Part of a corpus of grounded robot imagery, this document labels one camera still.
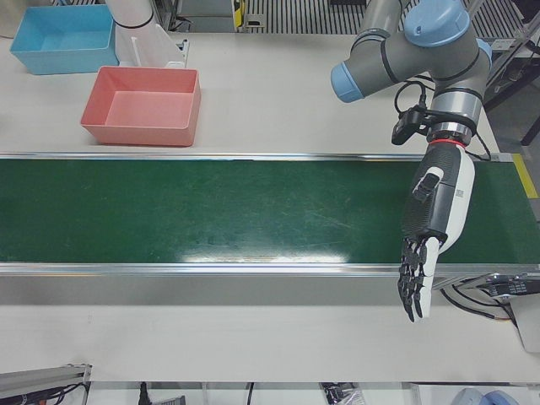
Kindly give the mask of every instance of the pink bin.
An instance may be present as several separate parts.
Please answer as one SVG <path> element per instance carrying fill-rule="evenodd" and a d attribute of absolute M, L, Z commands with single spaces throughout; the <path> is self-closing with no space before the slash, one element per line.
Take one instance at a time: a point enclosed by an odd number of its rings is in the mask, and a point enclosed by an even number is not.
<path fill-rule="evenodd" d="M 191 146 L 200 104 L 197 70 L 102 67 L 81 125 L 100 143 Z"/>

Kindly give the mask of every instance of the cable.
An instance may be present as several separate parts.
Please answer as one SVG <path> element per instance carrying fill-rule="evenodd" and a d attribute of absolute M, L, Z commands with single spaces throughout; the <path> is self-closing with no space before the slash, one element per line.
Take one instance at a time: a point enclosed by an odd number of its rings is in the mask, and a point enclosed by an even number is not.
<path fill-rule="evenodd" d="M 474 135 L 476 135 L 476 137 L 478 138 L 478 141 L 480 141 L 480 143 L 482 144 L 483 150 L 486 151 L 486 154 L 488 155 L 488 157 L 484 158 L 483 156 L 480 156 L 479 154 L 474 154 L 473 152 L 469 152 L 468 150 L 466 150 L 465 153 L 478 160 L 482 160 L 483 162 L 490 162 L 492 157 L 491 157 L 491 152 L 489 151 L 488 145 L 486 145 L 486 143 L 484 142 L 484 140 L 482 139 L 478 131 L 475 131 Z"/>
<path fill-rule="evenodd" d="M 76 390 L 80 386 L 83 386 L 86 392 L 88 392 L 89 386 L 80 382 L 78 384 L 71 384 L 69 386 L 59 386 L 50 388 L 48 390 L 30 392 L 25 395 L 3 398 L 0 399 L 0 405 L 20 405 L 22 403 L 35 404 L 51 399 L 56 399 L 57 401 L 54 405 L 58 405 L 64 400 L 68 393 Z"/>
<path fill-rule="evenodd" d="M 418 80 L 406 80 L 405 84 L 396 92 L 396 95 L 394 96 L 394 108 L 397 111 L 397 114 L 401 117 L 404 111 L 401 111 L 399 108 L 399 105 L 397 102 L 399 101 L 399 95 L 407 88 L 413 85 L 418 85 L 420 87 L 420 99 L 418 103 L 425 108 L 425 100 L 427 98 L 425 90 L 427 89 L 427 86 L 423 84 L 422 82 L 419 82 Z"/>
<path fill-rule="evenodd" d="M 146 387 L 146 382 L 141 382 L 138 393 L 138 405 L 152 405 L 152 401 L 150 401 L 149 397 L 149 391 Z"/>
<path fill-rule="evenodd" d="M 459 290 L 458 287 L 456 287 L 455 284 L 452 285 L 452 288 L 454 289 L 454 291 L 456 291 L 461 297 L 463 297 L 465 300 L 469 300 L 475 304 L 478 304 L 478 305 L 481 305 L 481 306 L 494 306 L 494 307 L 501 307 L 501 304 L 487 304 L 485 302 L 482 302 L 482 301 L 478 301 L 478 300 L 475 300 L 474 298 L 472 297 L 469 297 L 468 295 L 465 295 L 463 292 L 461 292 Z"/>
<path fill-rule="evenodd" d="M 247 402 L 246 402 L 246 405 L 251 405 L 251 394 L 253 393 L 253 387 L 255 386 L 255 383 L 254 382 L 250 382 L 250 392 L 249 394 L 247 394 Z"/>
<path fill-rule="evenodd" d="M 517 320 L 516 320 L 516 316 L 514 315 L 514 313 L 512 312 L 512 307 L 510 306 L 510 304 L 503 304 L 502 302 L 500 302 L 499 300 L 496 300 L 495 298 L 493 298 L 488 291 L 486 291 L 485 289 L 481 289 L 480 291 L 482 291 L 484 294 L 486 294 L 489 298 L 491 298 L 493 301 L 495 301 L 497 304 L 500 305 L 500 307 L 506 312 L 506 315 L 508 315 L 508 317 L 510 318 L 510 320 L 512 321 L 512 323 L 514 324 L 514 326 L 516 328 L 519 329 L 519 327 L 517 326 Z"/>
<path fill-rule="evenodd" d="M 435 83 L 435 81 L 430 76 L 425 76 L 423 74 L 417 74 L 415 78 L 421 78 L 422 80 L 427 80 L 428 82 Z"/>
<path fill-rule="evenodd" d="M 480 315 L 480 316 L 483 316 L 484 318 L 489 318 L 489 319 L 492 319 L 492 320 L 495 320 L 495 321 L 511 321 L 510 318 L 501 318 L 501 317 L 495 316 L 493 314 L 489 314 L 488 312 L 483 312 L 482 310 L 474 310 L 473 308 L 469 308 L 468 306 L 462 305 L 459 302 L 452 299 L 446 293 L 446 291 L 444 289 L 440 289 L 440 292 L 442 293 L 443 297 L 445 297 L 448 302 L 450 302 L 452 305 L 456 306 L 460 310 L 470 312 L 471 314 Z"/>

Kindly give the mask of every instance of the conveyor belt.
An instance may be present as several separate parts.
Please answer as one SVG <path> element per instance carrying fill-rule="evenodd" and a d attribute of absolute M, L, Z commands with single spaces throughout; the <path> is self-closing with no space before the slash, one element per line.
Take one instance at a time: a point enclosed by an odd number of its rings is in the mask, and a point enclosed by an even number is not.
<path fill-rule="evenodd" d="M 0 160 L 0 261 L 396 263 L 417 162 Z M 446 263 L 540 263 L 513 164 L 476 164 Z"/>

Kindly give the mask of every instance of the blue bin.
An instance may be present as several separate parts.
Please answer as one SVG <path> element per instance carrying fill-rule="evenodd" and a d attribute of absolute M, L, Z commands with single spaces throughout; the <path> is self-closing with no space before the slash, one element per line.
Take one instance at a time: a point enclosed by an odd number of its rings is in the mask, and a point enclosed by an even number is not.
<path fill-rule="evenodd" d="M 10 51 L 33 74 L 97 72 L 118 65 L 114 32 L 106 5 L 30 7 Z"/>

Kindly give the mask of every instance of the robotic arm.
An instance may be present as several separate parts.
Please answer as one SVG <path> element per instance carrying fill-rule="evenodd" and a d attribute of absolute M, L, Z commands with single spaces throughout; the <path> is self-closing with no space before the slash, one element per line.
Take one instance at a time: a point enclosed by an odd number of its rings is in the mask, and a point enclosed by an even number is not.
<path fill-rule="evenodd" d="M 422 99 L 400 113 L 392 142 L 424 133 L 428 148 L 414 175 L 402 218 L 398 291 L 411 321 L 429 316 L 440 253 L 459 238 L 473 189 L 474 165 L 465 153 L 476 133 L 491 49 L 473 32 L 460 0 L 422 0 L 397 26 L 407 0 L 374 0 L 350 58 L 332 70 L 341 101 L 363 99 L 428 71 L 435 81 L 430 109 Z"/>

